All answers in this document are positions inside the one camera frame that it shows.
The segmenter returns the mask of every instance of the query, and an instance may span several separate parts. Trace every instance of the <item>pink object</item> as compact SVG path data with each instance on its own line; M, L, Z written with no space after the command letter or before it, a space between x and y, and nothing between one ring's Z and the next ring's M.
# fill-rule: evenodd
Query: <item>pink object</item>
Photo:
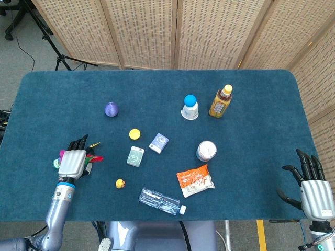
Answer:
M65 153L65 150L61 150L61 151L59 152L59 156L60 156L61 162L62 162L64 153Z

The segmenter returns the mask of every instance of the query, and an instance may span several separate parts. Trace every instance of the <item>white round container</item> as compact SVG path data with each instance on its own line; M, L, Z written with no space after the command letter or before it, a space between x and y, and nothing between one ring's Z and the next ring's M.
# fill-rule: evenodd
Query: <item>white round container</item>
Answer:
M181 110L182 116L188 120L194 120L199 116L198 113L198 102L194 106L188 107L184 105L183 110Z
M198 146L196 155L203 162L209 161L216 154L216 146L212 141L202 141Z

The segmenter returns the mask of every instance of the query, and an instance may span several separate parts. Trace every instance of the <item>snack bag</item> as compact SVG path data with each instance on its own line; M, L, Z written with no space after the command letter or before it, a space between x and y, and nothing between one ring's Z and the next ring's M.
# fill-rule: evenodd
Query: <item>snack bag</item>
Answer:
M207 165L177 173L177 178L185 198L204 191L207 188L215 188L214 183L211 181Z

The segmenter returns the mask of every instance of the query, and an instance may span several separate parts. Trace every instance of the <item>woven panel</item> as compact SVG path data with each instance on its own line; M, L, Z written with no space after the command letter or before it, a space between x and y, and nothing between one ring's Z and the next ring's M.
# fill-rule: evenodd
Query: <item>woven panel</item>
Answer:
M335 25L293 67L307 119L335 105Z
M61 42L77 59L117 65L117 54L97 0L33 0Z
M286 68L335 11L334 0L276 0L243 68Z
M172 0L102 0L125 67L171 67Z
M231 69L264 0L183 0L179 69Z
M324 121L311 129L315 147L325 171L326 179L335 190L335 118Z

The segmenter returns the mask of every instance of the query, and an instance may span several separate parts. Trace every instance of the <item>robotic finger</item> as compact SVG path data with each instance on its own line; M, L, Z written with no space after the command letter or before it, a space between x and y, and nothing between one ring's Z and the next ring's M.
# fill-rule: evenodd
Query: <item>robotic finger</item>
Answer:
M311 180L312 179L311 170L310 170L308 160L306 159L305 154L300 149L297 149L296 151L300 158L301 169L303 170L304 179Z
M319 176L317 174L316 168L315 168L315 166L314 166L311 158L306 153L304 153L304 156L305 156L305 158L307 160L308 167L309 167L310 173L312 175L312 179L319 179Z
M295 180L298 182L299 186L300 187L302 186L302 182L304 181L304 179L303 179L301 173L299 172L299 170L297 168L295 168L294 166L287 165L287 166L283 166L282 169L289 170L293 174L293 176L294 176Z
M319 179L326 180L320 160L316 158L314 155L312 155L311 158L312 158L313 165L319 174Z

